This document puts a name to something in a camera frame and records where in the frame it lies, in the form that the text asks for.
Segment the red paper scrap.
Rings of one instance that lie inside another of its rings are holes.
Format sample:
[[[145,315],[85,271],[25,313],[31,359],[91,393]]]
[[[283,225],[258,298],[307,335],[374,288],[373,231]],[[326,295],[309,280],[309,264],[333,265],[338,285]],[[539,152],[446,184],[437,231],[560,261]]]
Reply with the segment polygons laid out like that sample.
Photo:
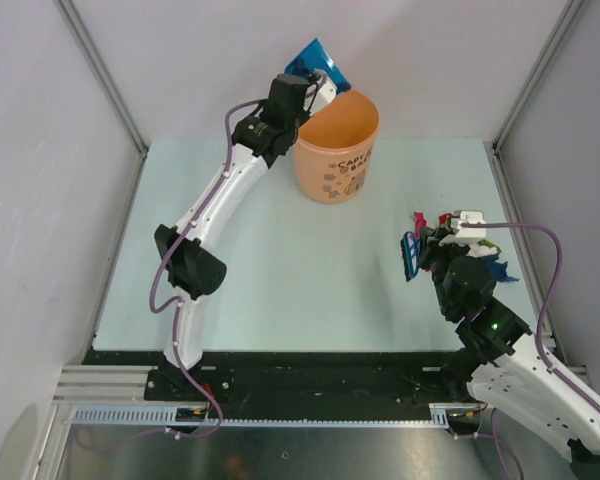
[[[450,222],[451,218],[452,218],[452,215],[450,213],[440,215],[439,216],[439,224],[446,225]]]

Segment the blue plastic dustpan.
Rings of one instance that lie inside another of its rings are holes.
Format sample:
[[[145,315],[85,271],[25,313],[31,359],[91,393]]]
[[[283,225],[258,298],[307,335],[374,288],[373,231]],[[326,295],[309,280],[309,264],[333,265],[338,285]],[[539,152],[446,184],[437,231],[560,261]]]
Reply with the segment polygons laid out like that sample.
[[[314,38],[285,67],[284,73],[307,79],[315,70],[324,71],[336,86],[338,94],[351,90],[351,84],[326,52],[318,38]]]

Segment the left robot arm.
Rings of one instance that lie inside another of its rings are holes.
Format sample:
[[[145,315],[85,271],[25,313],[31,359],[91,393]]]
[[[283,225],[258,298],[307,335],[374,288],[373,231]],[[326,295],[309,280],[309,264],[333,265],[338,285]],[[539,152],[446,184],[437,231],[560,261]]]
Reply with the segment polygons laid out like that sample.
[[[194,397],[201,387],[192,369],[202,358],[207,299],[222,285],[227,265],[216,244],[231,215],[257,181],[297,141],[299,129],[337,96],[337,87],[320,69],[304,75],[279,74],[266,98],[239,104],[227,120],[225,160],[203,193],[173,225],[159,225],[154,240],[160,264],[149,294],[157,314],[174,307],[171,338],[164,349],[173,366],[166,387],[177,398]]]

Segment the blue hand brush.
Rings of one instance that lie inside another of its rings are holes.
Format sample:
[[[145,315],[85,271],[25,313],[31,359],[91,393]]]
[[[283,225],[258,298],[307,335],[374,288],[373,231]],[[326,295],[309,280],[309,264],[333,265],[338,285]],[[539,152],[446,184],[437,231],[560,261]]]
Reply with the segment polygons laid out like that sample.
[[[407,231],[400,240],[404,274],[407,282],[416,278],[420,271],[418,264],[421,240],[413,231]]]

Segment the pink paper scrap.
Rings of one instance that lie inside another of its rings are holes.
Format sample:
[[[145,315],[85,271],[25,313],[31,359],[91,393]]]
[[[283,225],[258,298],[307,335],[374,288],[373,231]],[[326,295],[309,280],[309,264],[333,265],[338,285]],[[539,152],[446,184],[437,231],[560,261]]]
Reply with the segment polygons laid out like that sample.
[[[414,223],[413,233],[417,238],[419,238],[420,234],[421,234],[421,229],[424,227],[427,227],[427,220],[426,220],[424,214],[419,211],[414,211],[413,212],[413,223]]]

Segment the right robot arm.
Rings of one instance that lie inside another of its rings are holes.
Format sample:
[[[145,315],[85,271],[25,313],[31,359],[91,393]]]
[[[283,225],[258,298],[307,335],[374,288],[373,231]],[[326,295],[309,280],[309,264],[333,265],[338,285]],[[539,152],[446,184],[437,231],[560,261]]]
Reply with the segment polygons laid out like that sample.
[[[545,346],[541,321],[530,327],[494,297],[487,262],[469,253],[487,227],[418,230],[417,264],[430,272],[441,314],[463,345],[441,376],[442,391],[453,401],[485,403],[534,432],[576,478],[600,479],[600,394]]]

